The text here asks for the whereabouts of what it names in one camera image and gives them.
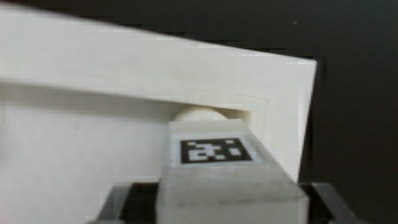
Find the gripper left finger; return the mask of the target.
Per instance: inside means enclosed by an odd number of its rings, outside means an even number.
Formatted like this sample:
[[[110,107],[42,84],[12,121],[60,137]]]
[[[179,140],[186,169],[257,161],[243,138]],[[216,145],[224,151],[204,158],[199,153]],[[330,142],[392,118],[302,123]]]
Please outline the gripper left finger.
[[[156,224],[158,183],[115,185],[97,218],[87,224]]]

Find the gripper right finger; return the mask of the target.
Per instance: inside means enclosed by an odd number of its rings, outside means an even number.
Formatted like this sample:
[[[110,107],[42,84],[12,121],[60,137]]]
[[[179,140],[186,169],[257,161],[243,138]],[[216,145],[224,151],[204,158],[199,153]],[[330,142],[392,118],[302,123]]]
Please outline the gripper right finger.
[[[300,188],[309,196],[307,224],[355,224],[355,215],[328,183],[302,183]]]

